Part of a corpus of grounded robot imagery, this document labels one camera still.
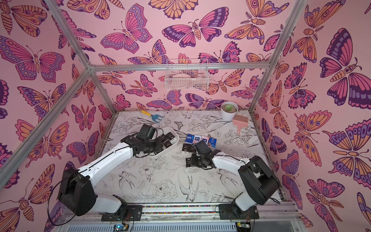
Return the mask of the light pink tissue pack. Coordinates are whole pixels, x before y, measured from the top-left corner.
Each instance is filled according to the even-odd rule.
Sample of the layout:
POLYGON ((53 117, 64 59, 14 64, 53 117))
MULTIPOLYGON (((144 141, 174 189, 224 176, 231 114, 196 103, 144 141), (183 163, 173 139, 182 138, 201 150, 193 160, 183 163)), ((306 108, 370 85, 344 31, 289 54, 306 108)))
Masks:
POLYGON ((209 143, 209 137, 208 136, 202 136, 202 140, 208 145, 209 143))

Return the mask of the pink white tissue pack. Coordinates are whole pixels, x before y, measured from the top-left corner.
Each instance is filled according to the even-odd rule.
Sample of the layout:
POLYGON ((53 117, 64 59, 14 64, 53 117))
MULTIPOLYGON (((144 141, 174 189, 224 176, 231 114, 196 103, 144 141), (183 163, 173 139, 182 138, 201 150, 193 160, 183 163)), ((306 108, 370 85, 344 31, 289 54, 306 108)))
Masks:
POLYGON ((193 139, 193 143, 192 144, 196 144, 198 143, 199 141, 202 141, 202 136, 201 135, 194 135, 194 139, 193 139))

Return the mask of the blue pocket tissue pack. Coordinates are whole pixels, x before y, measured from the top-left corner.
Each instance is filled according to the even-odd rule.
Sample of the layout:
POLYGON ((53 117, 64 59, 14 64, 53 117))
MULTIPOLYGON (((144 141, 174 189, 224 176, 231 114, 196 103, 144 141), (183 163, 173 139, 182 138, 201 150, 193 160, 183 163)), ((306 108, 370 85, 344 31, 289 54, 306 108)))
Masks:
POLYGON ((193 141, 194 141, 194 135, 193 134, 187 134, 185 143, 193 144, 193 141))

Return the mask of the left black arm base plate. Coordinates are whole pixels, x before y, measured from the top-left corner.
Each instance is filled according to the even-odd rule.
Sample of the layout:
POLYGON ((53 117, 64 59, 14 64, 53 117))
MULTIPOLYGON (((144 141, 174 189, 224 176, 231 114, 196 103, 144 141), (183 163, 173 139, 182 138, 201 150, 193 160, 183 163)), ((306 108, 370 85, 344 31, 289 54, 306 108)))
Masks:
POLYGON ((101 221, 140 221, 143 212, 142 205, 121 206, 116 213, 104 213, 101 215, 101 221))

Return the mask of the white plastic storage box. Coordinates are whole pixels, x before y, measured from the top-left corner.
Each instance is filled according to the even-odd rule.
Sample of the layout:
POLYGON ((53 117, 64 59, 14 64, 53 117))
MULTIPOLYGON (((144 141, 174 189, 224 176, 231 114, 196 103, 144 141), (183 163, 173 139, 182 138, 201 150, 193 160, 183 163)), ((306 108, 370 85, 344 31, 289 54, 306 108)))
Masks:
POLYGON ((172 127, 156 129, 153 140, 156 142, 156 149, 149 154, 149 157, 155 158, 170 153, 178 146, 179 135, 172 127))

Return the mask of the blue cartoon tissue pack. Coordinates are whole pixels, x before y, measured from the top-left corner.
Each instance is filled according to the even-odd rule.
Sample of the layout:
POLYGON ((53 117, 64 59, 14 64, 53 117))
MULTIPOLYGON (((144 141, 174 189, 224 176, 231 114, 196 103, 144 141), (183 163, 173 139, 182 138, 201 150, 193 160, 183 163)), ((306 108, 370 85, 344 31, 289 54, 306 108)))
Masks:
POLYGON ((211 148, 216 148, 216 142, 217 142, 217 139, 210 137, 208 141, 208 146, 211 148))

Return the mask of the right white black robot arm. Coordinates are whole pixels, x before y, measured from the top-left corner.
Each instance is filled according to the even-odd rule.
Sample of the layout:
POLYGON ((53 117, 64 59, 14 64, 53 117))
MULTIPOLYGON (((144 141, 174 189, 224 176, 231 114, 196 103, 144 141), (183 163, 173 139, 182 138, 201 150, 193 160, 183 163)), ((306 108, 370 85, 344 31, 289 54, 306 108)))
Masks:
POLYGON ((192 155, 191 165, 240 176, 245 190, 232 201, 231 207, 235 212, 245 212, 255 205, 264 205, 280 187, 276 175, 259 156, 245 159, 228 155, 218 149, 211 150, 204 141, 192 147, 196 153, 192 155))

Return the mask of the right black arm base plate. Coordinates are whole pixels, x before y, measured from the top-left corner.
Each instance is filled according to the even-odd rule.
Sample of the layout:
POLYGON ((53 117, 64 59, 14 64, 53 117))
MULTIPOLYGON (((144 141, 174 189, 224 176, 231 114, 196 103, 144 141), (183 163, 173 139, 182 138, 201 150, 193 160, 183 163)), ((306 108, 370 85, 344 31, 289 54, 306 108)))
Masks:
POLYGON ((219 204, 218 210, 221 220, 250 220, 259 219, 258 210, 256 206, 243 211, 238 206, 233 204, 219 204))

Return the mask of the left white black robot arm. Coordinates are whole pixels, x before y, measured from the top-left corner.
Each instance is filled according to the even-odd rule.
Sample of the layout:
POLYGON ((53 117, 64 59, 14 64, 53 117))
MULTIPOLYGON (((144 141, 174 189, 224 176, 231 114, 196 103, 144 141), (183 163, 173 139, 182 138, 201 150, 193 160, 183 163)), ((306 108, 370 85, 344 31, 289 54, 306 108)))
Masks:
POLYGON ((157 129, 143 125, 140 131, 128 135, 106 154, 79 169, 69 168, 63 172, 57 199, 76 216, 90 212, 122 214, 127 203, 118 196, 98 195, 94 188, 100 180, 118 165, 144 153, 147 156, 162 149, 157 129))

